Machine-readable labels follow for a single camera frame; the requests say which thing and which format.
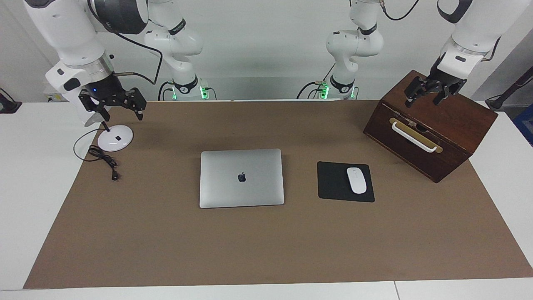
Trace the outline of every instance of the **blue object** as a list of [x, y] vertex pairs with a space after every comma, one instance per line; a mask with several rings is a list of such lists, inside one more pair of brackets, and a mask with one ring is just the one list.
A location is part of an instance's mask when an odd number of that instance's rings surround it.
[[514, 118], [513, 123], [529, 144], [533, 146], [533, 105], [530, 105], [518, 117]]

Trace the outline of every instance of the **black mouse pad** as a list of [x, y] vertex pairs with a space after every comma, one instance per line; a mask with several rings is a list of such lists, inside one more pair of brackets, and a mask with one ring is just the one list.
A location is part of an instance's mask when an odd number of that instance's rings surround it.
[[[348, 179], [348, 168], [359, 168], [363, 171], [367, 190], [364, 194], [352, 191]], [[374, 190], [370, 177], [370, 167], [367, 164], [348, 164], [323, 162], [317, 163], [318, 170], [318, 196], [322, 199], [346, 200], [359, 202], [374, 202]]]

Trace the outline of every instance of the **white disc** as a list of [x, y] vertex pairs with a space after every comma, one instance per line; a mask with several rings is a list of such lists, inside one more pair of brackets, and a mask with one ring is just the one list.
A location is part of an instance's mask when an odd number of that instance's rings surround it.
[[126, 148], [133, 140], [133, 131], [125, 125], [111, 126], [98, 138], [98, 146], [106, 152], [116, 152]]

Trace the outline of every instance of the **box handle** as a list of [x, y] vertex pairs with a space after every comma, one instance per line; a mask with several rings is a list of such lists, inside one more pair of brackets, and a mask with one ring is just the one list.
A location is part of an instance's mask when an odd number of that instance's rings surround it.
[[422, 150], [428, 153], [442, 153], [442, 147], [433, 143], [426, 137], [422, 136], [420, 133], [409, 128], [408, 126], [404, 125], [395, 118], [391, 118], [390, 122], [392, 123], [392, 130], [394, 130], [396, 133], [403, 136], [407, 140], [411, 141], [413, 144], [420, 147]]

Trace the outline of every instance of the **wooden box lid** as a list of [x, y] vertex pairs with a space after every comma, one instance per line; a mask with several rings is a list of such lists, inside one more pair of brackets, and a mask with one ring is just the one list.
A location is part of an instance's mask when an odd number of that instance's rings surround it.
[[449, 97], [439, 106], [433, 104], [435, 94], [428, 94], [408, 108], [404, 91], [416, 76], [425, 79], [424, 75], [412, 70], [383, 97], [383, 101], [401, 115], [473, 154], [498, 115], [460, 94]]

